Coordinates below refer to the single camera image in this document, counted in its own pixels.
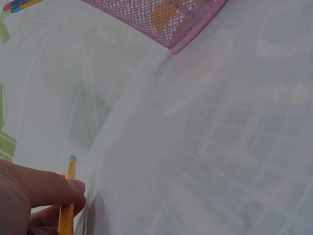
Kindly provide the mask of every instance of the blue eraser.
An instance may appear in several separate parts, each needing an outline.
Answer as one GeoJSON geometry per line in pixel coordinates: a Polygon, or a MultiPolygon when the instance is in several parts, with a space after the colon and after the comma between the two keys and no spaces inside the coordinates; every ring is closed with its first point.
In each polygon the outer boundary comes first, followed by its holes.
{"type": "Polygon", "coordinates": [[[75,155],[71,155],[71,156],[69,157],[69,159],[70,159],[70,160],[74,160],[74,161],[76,161],[76,157],[75,157],[75,155]]]}

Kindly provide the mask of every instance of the green pattern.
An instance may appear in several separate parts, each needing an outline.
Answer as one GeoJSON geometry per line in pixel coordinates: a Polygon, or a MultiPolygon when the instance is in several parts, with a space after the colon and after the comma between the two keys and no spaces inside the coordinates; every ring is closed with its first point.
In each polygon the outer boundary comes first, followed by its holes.
{"type": "Polygon", "coordinates": [[[0,83],[0,158],[11,162],[15,152],[16,140],[2,132],[2,128],[6,122],[6,113],[5,89],[0,83]]]}
{"type": "Polygon", "coordinates": [[[3,10],[1,11],[1,14],[0,14],[0,38],[3,41],[3,43],[6,43],[10,39],[10,34],[5,24],[3,23],[4,18],[7,17],[8,14],[9,14],[8,12],[4,12],[3,10]]]}

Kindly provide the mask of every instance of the white plastic sheet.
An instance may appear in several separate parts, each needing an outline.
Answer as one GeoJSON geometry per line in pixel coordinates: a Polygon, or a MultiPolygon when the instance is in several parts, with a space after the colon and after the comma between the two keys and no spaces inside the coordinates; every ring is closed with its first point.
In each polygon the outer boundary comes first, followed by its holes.
{"type": "Polygon", "coordinates": [[[13,161],[62,173],[70,154],[83,162],[149,40],[78,0],[47,0],[4,23],[2,132],[17,141],[13,161]]]}
{"type": "Polygon", "coordinates": [[[5,132],[16,163],[59,171],[83,156],[77,235],[313,233],[311,0],[229,1],[173,57],[80,2],[21,14],[0,51],[19,118],[5,132]],[[87,120],[95,93],[111,109],[87,155],[72,135],[80,88],[87,120]]]}
{"type": "Polygon", "coordinates": [[[313,234],[312,16],[229,1],[176,56],[154,50],[79,172],[77,234],[313,234]]]}

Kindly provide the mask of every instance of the pink mesh basket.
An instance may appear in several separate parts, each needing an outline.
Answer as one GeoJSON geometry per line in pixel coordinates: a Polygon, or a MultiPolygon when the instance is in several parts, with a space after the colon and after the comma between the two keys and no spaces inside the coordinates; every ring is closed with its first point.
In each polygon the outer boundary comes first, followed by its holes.
{"type": "Polygon", "coordinates": [[[175,54],[227,0],[82,0],[130,25],[175,54]]]}

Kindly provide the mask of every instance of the hand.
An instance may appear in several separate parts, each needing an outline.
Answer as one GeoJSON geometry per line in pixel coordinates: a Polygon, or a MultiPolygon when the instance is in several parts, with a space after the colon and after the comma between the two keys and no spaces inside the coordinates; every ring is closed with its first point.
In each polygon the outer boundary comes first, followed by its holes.
{"type": "Polygon", "coordinates": [[[58,235],[60,205],[74,203],[76,215],[86,204],[84,193],[81,181],[0,159],[0,233],[58,235]],[[32,208],[49,205],[31,214],[32,208]]]}

